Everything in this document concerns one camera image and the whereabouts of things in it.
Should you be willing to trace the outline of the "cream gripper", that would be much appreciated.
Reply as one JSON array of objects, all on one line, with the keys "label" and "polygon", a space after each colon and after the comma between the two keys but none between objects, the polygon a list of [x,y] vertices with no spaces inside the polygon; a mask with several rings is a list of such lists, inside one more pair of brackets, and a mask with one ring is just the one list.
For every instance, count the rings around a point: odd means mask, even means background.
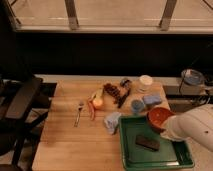
[{"label": "cream gripper", "polygon": [[177,138],[171,133],[167,121],[163,123],[163,128],[164,128],[164,131],[160,134],[162,138],[165,138],[171,141],[177,141]]}]

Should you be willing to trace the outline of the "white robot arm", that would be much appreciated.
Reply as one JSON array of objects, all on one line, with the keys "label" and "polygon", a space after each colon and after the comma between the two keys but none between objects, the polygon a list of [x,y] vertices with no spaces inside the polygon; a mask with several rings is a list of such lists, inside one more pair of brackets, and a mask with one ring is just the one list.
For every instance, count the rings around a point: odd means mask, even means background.
[{"label": "white robot arm", "polygon": [[176,142],[191,138],[213,152],[213,104],[205,104],[169,117],[161,136]]}]

